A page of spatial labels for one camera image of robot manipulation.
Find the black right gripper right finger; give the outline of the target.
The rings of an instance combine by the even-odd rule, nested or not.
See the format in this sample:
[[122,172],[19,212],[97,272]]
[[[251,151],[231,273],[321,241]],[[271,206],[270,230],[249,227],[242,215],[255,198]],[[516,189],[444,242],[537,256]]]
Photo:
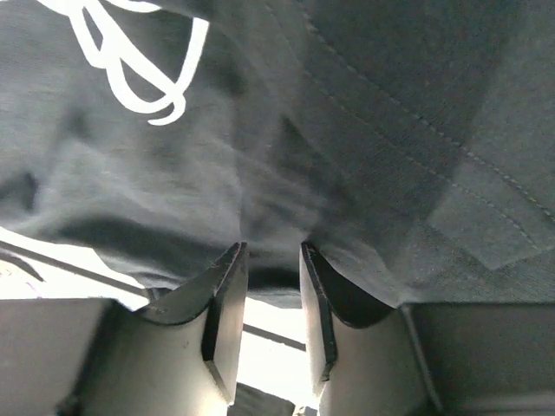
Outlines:
[[551,303],[393,308],[300,249],[310,382],[321,415],[551,415]]

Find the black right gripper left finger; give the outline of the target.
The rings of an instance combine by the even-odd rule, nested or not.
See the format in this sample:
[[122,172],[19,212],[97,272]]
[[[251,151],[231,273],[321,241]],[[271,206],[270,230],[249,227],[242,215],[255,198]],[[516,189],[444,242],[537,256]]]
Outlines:
[[244,243],[137,310],[116,300],[1,303],[4,415],[224,415],[237,389]]

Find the black t shirt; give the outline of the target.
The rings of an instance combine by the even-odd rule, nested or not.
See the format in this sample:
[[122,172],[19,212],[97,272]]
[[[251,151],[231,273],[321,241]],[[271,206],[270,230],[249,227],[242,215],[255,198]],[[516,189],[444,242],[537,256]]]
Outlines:
[[310,242],[381,301],[554,298],[551,1],[4,1],[1,225],[172,288]]

